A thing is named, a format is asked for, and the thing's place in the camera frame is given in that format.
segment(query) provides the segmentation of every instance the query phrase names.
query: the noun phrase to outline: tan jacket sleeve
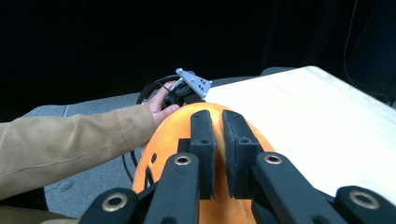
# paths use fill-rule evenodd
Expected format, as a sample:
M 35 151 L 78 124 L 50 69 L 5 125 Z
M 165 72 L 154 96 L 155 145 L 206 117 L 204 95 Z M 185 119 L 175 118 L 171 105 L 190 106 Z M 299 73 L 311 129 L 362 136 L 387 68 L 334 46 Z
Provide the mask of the tan jacket sleeve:
M 0 124 L 0 200 L 110 161 L 155 131 L 148 105 Z

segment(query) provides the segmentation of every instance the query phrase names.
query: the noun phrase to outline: black plastic part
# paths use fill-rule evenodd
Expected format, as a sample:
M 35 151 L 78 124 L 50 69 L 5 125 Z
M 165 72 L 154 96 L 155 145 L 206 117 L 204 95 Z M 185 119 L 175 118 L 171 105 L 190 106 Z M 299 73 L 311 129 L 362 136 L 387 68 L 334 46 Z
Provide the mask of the black plastic part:
M 346 223 L 281 154 L 260 153 L 255 172 L 280 223 Z
M 256 201 L 251 201 L 251 212 L 253 213 L 256 223 L 260 224 L 279 224 L 276 216 L 268 208 L 262 206 Z
M 191 141 L 190 138 L 179 138 L 177 152 L 191 152 L 190 149 Z
M 149 210 L 149 206 L 151 204 L 151 200 L 154 195 L 155 189 L 157 188 L 157 185 L 158 182 L 150 185 L 148 188 L 137 194 L 138 203 L 131 223 L 143 223 Z
M 198 223 L 198 214 L 198 158 L 177 153 L 166 161 L 144 223 Z
M 200 199 L 215 198 L 216 145 L 209 111 L 191 115 L 191 153 L 199 158 Z
M 126 204 L 117 211 L 108 212 L 103 208 L 107 197 L 115 194 L 123 194 L 127 201 Z M 80 224 L 129 224 L 132 221 L 134 210 L 137 206 L 137 195 L 130 189 L 110 189 L 99 195 L 87 209 L 79 221 Z
M 256 156 L 262 152 L 262 146 L 242 115 L 224 110 L 222 118 L 230 196 L 235 199 L 249 199 L 249 166 L 255 163 Z
M 334 207 L 348 223 L 396 223 L 396 207 L 377 193 L 357 186 L 337 190 Z

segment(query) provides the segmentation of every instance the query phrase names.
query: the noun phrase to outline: white surface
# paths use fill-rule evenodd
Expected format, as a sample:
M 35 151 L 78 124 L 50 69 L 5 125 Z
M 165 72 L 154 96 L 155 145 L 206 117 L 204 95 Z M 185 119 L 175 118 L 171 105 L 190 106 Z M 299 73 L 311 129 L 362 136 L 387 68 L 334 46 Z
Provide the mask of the white surface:
M 210 89 L 242 114 L 317 189 L 349 185 L 396 204 L 396 110 L 308 66 Z

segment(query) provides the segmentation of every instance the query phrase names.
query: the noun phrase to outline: metal bracket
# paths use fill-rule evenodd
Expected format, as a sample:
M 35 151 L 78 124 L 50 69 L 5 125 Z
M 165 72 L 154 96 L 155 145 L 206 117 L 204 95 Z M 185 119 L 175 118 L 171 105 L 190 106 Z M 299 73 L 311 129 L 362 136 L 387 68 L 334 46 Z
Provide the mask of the metal bracket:
M 202 99 L 205 99 L 212 81 L 206 80 L 202 77 L 196 76 L 193 72 L 184 71 L 182 68 L 178 68 L 176 73 L 183 78 L 183 81 L 187 83 Z

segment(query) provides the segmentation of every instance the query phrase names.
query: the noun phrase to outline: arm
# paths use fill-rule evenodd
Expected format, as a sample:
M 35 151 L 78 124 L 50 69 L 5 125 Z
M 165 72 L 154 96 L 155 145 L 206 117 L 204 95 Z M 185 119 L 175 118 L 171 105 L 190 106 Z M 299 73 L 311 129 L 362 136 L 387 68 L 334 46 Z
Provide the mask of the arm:
M 147 142 L 176 105 L 161 89 L 145 105 L 105 114 L 37 117 L 0 124 L 0 200 L 110 161 Z

